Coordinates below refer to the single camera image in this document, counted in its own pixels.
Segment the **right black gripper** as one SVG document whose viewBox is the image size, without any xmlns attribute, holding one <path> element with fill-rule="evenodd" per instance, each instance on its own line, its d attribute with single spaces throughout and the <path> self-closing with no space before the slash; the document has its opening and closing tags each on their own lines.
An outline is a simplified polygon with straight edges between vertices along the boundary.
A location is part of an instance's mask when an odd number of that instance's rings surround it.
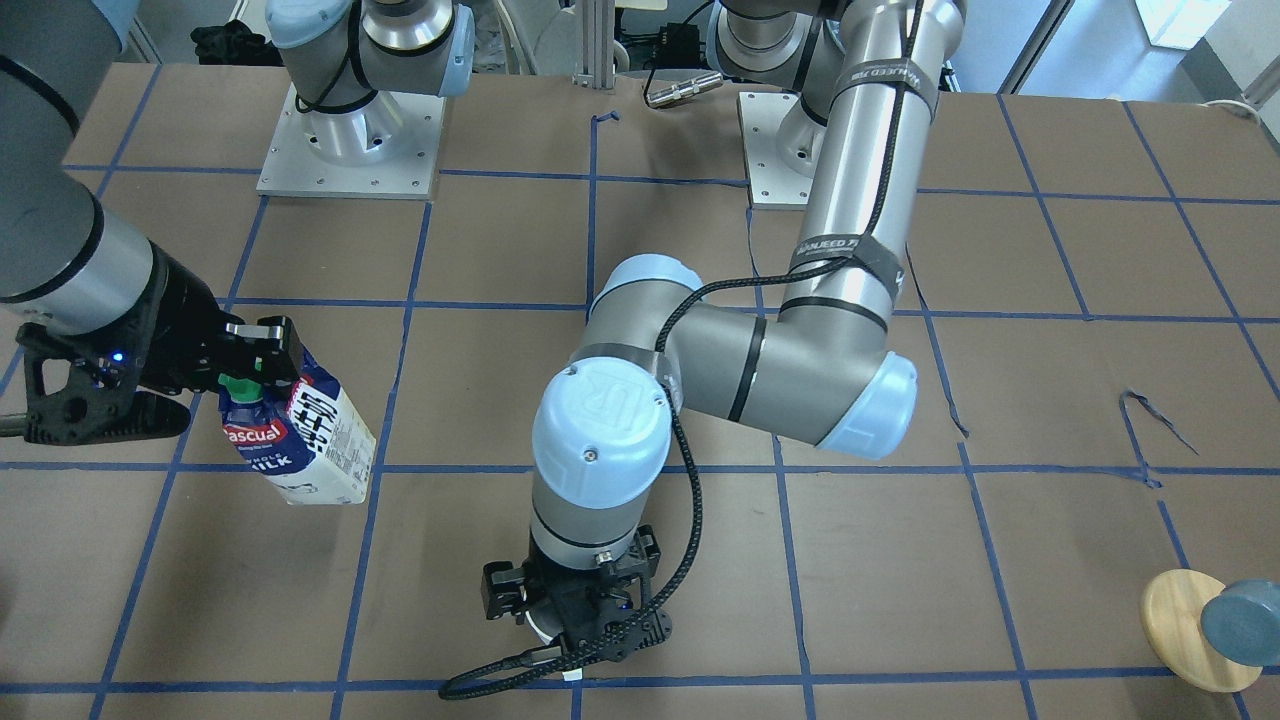
<svg viewBox="0 0 1280 720">
<path fill-rule="evenodd" d="M 212 391 L 220 375 L 261 386 L 300 379 L 305 352 L 287 316 L 250 324 L 220 309 L 209 287 L 154 245 L 125 251 L 141 286 L 120 319 L 120 388 L 165 395 Z"/>
</svg>

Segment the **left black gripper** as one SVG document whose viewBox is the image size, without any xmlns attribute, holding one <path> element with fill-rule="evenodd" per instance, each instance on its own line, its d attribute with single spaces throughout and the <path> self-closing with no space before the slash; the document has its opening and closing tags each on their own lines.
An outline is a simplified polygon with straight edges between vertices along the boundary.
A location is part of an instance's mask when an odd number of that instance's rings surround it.
<svg viewBox="0 0 1280 720">
<path fill-rule="evenodd" d="M 485 615 L 494 620 L 511 614 L 525 624 L 525 614 L 532 611 L 557 639 L 567 621 L 585 619 L 590 611 L 604 612 L 605 606 L 636 611 L 648 603 L 659 561 L 652 530 L 637 530 L 620 559 L 590 570 L 562 566 L 531 543 L 530 556 L 518 568 L 507 561 L 484 566 Z"/>
</svg>

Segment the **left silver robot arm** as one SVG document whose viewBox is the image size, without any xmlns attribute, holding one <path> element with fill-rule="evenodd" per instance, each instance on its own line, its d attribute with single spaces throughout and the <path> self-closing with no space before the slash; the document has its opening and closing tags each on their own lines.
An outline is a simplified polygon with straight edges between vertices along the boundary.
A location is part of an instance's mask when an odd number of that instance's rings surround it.
<svg viewBox="0 0 1280 720">
<path fill-rule="evenodd" d="M 532 421 L 532 512 L 522 562 L 483 569 L 490 620 L 512 616 L 541 648 L 609 660 L 660 643 L 664 602 L 689 574 L 700 530 L 666 587 L 644 525 L 681 414 L 818 448 L 881 459 L 916 407 L 918 372 L 887 336 L 905 281 L 908 229 L 940 77 L 965 1 L 718 1 L 708 64 L 790 91 L 780 163 L 808 179 L 786 265 L 704 281 L 680 260 L 622 261 Z"/>
</svg>

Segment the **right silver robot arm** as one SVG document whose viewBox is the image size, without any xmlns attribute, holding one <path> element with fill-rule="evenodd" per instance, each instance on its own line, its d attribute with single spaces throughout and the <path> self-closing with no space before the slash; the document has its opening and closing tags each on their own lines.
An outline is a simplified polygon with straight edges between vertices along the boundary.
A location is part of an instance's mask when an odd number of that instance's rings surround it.
<svg viewBox="0 0 1280 720">
<path fill-rule="evenodd" d="M 209 288 L 106 211 L 63 168 L 136 1 L 3 4 L 3 307 L 73 357 L 108 360 L 105 384 L 166 395 L 256 378 Z M 270 1 L 268 31 L 291 74 L 293 115 L 332 164 L 369 164 L 406 142 L 394 94 L 468 87 L 475 19 L 457 1 Z"/>
</svg>

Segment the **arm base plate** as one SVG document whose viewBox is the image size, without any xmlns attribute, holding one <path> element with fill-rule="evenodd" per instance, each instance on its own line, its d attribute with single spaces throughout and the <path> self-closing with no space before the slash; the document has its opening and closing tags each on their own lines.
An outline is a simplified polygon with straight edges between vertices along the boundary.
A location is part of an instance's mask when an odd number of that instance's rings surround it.
<svg viewBox="0 0 1280 720">
<path fill-rule="evenodd" d="M 751 205 L 804 209 L 826 127 L 809 117 L 796 94 L 741 92 L 739 117 Z"/>
<path fill-rule="evenodd" d="M 301 113 L 288 90 L 260 172 L 264 196 L 428 200 L 447 102 L 383 91 L 347 114 Z"/>
</svg>

